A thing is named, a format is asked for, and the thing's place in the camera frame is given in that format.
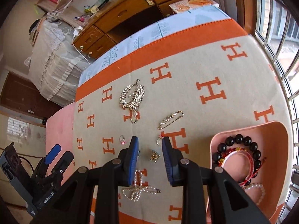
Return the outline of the small gold flower brooch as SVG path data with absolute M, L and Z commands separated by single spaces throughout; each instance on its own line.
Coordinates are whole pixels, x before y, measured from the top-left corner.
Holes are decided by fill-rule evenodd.
M 151 162 L 157 163 L 157 161 L 159 160 L 160 156 L 161 155 L 157 151 L 152 150 L 152 153 L 150 155 L 150 159 L 149 160 Z

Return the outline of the pearl safety pin brooch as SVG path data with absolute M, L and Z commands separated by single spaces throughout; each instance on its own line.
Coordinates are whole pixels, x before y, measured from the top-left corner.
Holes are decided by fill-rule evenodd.
M 165 117 L 162 121 L 160 121 L 158 130 L 162 130 L 168 127 L 169 125 L 173 124 L 175 121 L 183 117 L 184 117 L 184 112 L 181 110 L 171 113 L 170 115 Z

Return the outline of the silver leaf hair comb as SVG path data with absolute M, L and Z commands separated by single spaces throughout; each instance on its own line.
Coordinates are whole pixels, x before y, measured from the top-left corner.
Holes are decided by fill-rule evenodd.
M 139 79 L 137 79 L 134 84 L 126 86 L 120 94 L 120 107 L 123 109 L 127 108 L 132 112 L 132 116 L 130 117 L 130 121 L 132 124 L 138 122 L 138 110 L 140 108 L 140 104 L 143 101 L 144 95 L 145 89 L 144 86 L 140 84 Z

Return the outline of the pink blanket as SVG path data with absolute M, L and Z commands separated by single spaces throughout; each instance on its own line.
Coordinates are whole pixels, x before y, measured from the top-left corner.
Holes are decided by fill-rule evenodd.
M 66 151 L 73 151 L 73 119 L 75 104 L 71 103 L 57 111 L 47 120 L 46 124 L 46 154 L 56 145 L 61 146 L 61 151 L 49 165 L 47 175 Z

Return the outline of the dark wooden door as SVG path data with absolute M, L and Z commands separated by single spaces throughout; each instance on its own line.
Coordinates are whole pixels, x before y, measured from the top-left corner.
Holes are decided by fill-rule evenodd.
M 1 91 L 1 105 L 35 118 L 50 118 L 60 109 L 58 104 L 45 99 L 35 85 L 9 72 Z

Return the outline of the pink storage box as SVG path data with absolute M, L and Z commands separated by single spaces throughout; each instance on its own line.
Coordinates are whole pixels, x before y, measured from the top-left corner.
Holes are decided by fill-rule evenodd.
M 284 196 L 288 143 L 279 121 L 225 131 L 211 140 L 211 164 L 222 167 L 272 220 Z

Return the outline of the orange beige H blanket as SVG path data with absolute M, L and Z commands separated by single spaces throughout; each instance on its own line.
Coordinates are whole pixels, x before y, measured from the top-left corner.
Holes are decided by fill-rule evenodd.
M 292 126 L 282 86 L 258 42 L 233 19 L 162 37 L 108 65 L 78 87 L 73 121 L 77 167 L 94 169 L 117 157 L 133 136 L 136 177 L 149 188 L 138 201 L 119 190 L 120 223 L 180 223 L 182 188 L 170 186 L 162 152 L 173 148 L 202 167 L 228 136 L 258 144 L 262 166 L 247 194 L 270 220 L 286 196 Z

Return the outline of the white lace covered furniture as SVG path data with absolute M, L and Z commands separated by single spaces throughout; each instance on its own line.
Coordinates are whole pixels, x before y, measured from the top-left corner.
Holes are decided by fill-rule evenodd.
M 59 106 L 75 101 L 82 72 L 92 63 L 73 46 L 73 27 L 43 18 L 30 57 L 29 79 L 40 94 Z

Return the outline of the light blue bed sheet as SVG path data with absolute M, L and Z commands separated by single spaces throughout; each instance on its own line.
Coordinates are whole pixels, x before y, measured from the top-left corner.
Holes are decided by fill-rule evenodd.
M 164 18 L 127 37 L 96 59 L 83 71 L 78 85 L 81 86 L 112 63 L 154 41 L 196 25 L 229 18 L 229 15 L 213 5 L 199 7 Z

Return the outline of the orange patterned box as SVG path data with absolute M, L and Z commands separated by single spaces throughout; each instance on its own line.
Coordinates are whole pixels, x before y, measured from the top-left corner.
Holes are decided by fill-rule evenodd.
M 219 4 L 213 0 L 181 0 L 169 5 L 171 10 L 176 14 L 203 6 L 215 6 L 220 8 Z

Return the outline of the wooden desk with drawers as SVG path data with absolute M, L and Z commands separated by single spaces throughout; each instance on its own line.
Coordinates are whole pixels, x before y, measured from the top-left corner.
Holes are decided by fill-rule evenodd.
M 169 5 L 181 0 L 112 0 L 97 12 L 73 42 L 88 58 L 97 59 L 139 30 L 171 15 Z

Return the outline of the window with metal grille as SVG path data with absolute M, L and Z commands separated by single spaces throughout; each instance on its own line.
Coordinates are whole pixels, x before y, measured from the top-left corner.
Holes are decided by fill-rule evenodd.
M 257 0 L 255 37 L 268 53 L 286 95 L 292 126 L 291 180 L 275 223 L 298 207 L 298 22 L 283 0 Z

